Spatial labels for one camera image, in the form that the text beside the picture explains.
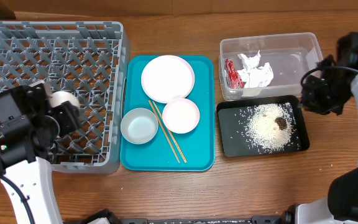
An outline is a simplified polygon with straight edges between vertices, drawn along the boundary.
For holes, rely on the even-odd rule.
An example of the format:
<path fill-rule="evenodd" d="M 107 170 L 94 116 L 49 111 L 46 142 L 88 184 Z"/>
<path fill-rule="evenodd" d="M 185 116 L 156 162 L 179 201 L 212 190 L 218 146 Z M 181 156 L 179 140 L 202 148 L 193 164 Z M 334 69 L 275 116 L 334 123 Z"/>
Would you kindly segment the white paper cup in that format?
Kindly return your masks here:
<path fill-rule="evenodd" d="M 69 92 L 57 91 L 55 93 L 52 93 L 52 95 L 49 98 L 50 106 L 52 108 L 58 107 L 59 105 L 63 104 L 66 101 L 70 102 L 71 105 L 80 109 L 79 100 Z"/>

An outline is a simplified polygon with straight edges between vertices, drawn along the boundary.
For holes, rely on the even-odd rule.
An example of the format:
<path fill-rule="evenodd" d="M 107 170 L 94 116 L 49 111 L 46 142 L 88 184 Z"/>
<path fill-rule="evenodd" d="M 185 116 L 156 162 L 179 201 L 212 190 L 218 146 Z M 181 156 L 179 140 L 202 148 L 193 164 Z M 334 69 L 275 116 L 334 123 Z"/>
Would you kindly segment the brown food chunk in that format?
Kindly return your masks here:
<path fill-rule="evenodd" d="M 283 117 L 277 117 L 275 122 L 279 128 L 279 130 L 284 130 L 287 128 L 287 121 Z"/>

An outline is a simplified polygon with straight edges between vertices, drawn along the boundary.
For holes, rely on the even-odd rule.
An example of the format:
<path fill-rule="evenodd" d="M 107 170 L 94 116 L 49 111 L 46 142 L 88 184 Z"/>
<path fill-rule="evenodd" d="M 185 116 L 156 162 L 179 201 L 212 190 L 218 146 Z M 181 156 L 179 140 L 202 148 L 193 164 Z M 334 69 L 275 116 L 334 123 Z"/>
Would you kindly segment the white napkin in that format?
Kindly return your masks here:
<path fill-rule="evenodd" d="M 246 54 L 237 55 L 241 60 L 243 69 L 238 74 L 244 83 L 245 88 L 266 87 L 273 80 L 273 70 L 268 62 L 260 65 L 260 52 L 253 57 Z"/>

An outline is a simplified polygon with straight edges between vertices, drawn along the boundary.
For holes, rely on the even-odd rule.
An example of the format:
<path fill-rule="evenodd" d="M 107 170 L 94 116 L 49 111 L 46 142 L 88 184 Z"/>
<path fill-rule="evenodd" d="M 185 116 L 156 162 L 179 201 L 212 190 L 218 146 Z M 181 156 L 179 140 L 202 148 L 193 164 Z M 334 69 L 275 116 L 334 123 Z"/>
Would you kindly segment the pile of white rice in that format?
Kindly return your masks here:
<path fill-rule="evenodd" d="M 276 154 L 301 150 L 295 115 L 290 103 L 269 103 L 239 108 L 235 111 L 236 134 L 245 145 L 244 152 Z M 287 128 L 279 130 L 275 119 L 283 117 Z"/>

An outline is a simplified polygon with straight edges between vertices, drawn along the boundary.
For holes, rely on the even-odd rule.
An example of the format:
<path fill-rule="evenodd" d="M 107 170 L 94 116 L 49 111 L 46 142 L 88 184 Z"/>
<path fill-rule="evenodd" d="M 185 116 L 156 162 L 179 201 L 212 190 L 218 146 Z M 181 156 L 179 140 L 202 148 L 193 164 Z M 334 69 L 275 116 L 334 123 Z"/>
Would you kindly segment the red snack wrapper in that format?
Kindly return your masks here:
<path fill-rule="evenodd" d="M 237 70 L 234 68 L 234 63 L 228 58 L 225 59 L 225 68 L 227 72 L 227 79 L 229 82 L 229 87 L 232 89 L 240 89 L 244 87 L 244 83 L 241 80 L 241 77 Z"/>

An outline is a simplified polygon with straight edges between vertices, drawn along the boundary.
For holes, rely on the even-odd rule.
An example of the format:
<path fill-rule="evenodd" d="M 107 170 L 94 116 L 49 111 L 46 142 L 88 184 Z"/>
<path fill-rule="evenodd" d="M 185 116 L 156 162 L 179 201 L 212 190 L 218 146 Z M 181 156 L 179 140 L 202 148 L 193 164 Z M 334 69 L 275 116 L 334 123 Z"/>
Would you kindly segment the grey shallow bowl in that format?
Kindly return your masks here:
<path fill-rule="evenodd" d="M 121 121 L 121 134 L 132 144 L 151 141 L 158 131 L 158 121 L 153 112 L 145 108 L 130 110 Z"/>

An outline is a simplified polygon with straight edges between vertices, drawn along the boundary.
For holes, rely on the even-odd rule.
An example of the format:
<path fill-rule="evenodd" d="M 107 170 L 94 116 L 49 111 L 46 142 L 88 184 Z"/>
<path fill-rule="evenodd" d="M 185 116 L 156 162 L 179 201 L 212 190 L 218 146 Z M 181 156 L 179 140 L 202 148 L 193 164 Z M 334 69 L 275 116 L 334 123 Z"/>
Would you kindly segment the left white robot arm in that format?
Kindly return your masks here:
<path fill-rule="evenodd" d="M 17 223 L 62 223 L 48 154 L 80 127 L 78 99 L 42 80 L 0 93 L 0 181 Z"/>

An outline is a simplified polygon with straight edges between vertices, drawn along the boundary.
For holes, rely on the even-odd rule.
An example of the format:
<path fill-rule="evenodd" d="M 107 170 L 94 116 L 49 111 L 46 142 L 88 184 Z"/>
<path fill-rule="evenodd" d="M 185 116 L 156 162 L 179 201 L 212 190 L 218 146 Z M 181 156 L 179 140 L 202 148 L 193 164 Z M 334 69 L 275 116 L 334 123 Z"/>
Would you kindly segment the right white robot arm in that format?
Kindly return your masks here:
<path fill-rule="evenodd" d="M 301 104 L 307 111 L 340 115 L 351 98 L 358 110 L 358 32 L 338 39 L 337 55 L 320 61 L 300 83 Z M 358 161 L 355 169 L 332 181 L 327 197 L 290 206 L 280 223 L 358 223 Z"/>

